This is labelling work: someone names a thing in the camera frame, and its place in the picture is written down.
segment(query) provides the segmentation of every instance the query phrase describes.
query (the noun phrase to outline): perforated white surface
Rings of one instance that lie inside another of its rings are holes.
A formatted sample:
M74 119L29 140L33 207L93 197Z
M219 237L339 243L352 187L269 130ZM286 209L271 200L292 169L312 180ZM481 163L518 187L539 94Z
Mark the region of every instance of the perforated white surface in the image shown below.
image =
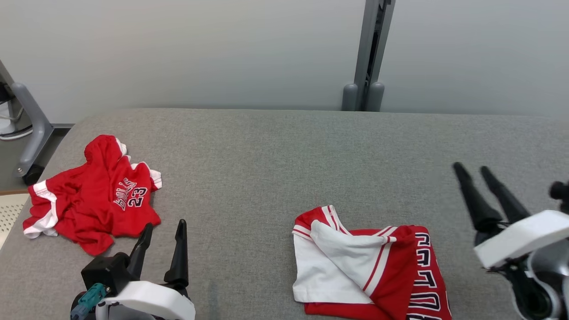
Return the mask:
M0 196L0 248L4 245L4 241L28 197L27 194Z

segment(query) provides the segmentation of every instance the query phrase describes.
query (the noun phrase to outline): folded red and white shirt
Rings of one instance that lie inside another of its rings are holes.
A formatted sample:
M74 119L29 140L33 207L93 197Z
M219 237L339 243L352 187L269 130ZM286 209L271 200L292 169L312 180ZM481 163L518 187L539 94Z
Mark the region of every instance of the folded red and white shirt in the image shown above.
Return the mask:
M307 314L358 320L449 320L425 227L349 231L333 206L296 218L294 298Z
M24 234L58 234L99 255L119 236L138 237L147 223L160 224L150 194L162 187L160 172L130 163L126 146L101 135L85 147L86 163L28 188L31 217Z

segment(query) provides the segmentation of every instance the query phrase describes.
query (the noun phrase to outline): gray table surface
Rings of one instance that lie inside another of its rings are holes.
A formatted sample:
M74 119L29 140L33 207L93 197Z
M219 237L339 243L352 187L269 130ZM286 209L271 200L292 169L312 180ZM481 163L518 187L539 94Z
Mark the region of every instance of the gray table surface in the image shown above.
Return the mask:
M170 265L178 220L188 222L189 294L196 319L324 319L292 297L296 216L333 204L348 229L420 224L432 236L455 319L517 319L508 283L485 274L451 165L482 186L488 165L532 212L556 208L547 191L569 178L561 120L507 116L134 109L77 124L43 178L84 162L85 145L117 136L133 162L162 172L162 217L143 280ZM487 199L497 202L482 188ZM0 314L67 319L92 259L62 237L24 237L29 202L0 251ZM130 252L117 239L109 254Z

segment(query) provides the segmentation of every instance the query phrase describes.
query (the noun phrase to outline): black rubber foot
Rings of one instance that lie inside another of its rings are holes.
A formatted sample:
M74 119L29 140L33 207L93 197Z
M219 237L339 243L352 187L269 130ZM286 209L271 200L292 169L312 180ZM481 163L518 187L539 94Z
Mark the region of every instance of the black rubber foot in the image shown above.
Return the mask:
M32 184L36 184L39 180L39 177L42 176L43 170L45 168L39 165L32 165L28 170L28 173L22 177L26 186L31 186Z

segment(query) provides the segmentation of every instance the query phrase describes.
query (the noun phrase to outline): floor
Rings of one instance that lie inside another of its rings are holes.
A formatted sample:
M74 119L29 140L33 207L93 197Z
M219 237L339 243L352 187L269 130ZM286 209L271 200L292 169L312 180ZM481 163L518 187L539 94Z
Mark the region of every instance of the floor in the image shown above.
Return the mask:
M16 124L18 129L24 128L30 124L30 119L27 115L22 115L22 118ZM69 129L56 129L46 143L46 146L39 155L36 164L45 166L50 160L51 155L59 145L59 142L67 134ZM18 191L26 188L21 178L12 176L12 172L26 147L28 140L31 136L23 137L14 141L0 141L0 194L7 191Z

